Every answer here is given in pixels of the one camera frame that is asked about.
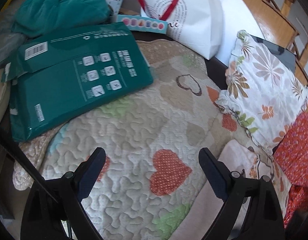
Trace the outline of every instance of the teal fabric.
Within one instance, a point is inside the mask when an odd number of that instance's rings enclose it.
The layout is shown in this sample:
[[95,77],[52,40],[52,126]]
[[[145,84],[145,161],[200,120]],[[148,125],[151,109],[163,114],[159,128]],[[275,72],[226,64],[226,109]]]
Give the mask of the teal fabric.
[[105,23],[110,14],[105,0],[26,0],[11,30],[34,38],[54,30]]

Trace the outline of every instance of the barcode label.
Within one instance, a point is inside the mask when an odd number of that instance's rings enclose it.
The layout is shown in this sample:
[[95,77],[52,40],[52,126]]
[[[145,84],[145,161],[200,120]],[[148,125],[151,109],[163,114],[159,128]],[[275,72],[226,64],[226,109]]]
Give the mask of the barcode label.
[[43,52],[48,51],[48,43],[43,42],[40,44],[36,44],[25,50],[24,60],[28,60],[29,58],[35,57]]
[[41,104],[37,104],[36,106],[34,106],[34,108],[36,111],[37,118],[39,119],[39,122],[44,121],[45,119],[44,119],[44,115],[42,112]]

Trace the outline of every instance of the floral fabric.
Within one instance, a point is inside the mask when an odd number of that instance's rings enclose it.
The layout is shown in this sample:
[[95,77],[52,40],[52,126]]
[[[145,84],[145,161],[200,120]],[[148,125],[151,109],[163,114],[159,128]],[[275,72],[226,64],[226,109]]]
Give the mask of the floral fabric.
[[235,115],[253,142],[271,155],[306,109],[308,87],[246,31],[237,38],[225,73],[228,88],[215,103],[223,113]]
[[308,210],[308,113],[301,113],[289,129],[274,154],[285,175],[292,183],[284,225],[294,211]]

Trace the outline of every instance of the shopping bag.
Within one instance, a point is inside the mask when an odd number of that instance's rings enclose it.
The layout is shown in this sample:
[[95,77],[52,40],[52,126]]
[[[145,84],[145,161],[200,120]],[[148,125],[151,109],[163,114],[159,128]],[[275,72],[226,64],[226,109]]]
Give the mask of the shopping bag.
[[139,0],[148,17],[167,21],[167,35],[206,59],[222,41],[223,10],[219,0]]

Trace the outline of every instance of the white icon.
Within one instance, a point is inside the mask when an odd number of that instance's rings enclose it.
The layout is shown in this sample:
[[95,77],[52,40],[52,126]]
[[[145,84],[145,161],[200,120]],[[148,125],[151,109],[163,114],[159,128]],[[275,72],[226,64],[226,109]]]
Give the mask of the white icon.
[[113,90],[118,90],[120,88],[122,88],[121,83],[119,82],[119,80],[113,80],[110,82],[110,86]]
[[83,65],[84,66],[89,66],[94,64],[94,58],[93,56],[88,56],[83,58]]
[[113,66],[105,67],[104,70],[107,76],[112,76],[116,74],[115,68]]
[[96,79],[100,78],[99,75],[98,75],[97,70],[88,71],[86,74],[87,74],[87,79],[89,81],[93,81],[93,80],[96,80]]
[[111,60],[110,54],[109,53],[102,53],[100,54],[100,58],[102,62],[107,62]]
[[98,97],[98,96],[101,96],[101,95],[105,94],[104,89],[103,89],[103,87],[101,85],[96,86],[96,87],[92,87],[92,92],[93,92],[93,95],[95,97]]

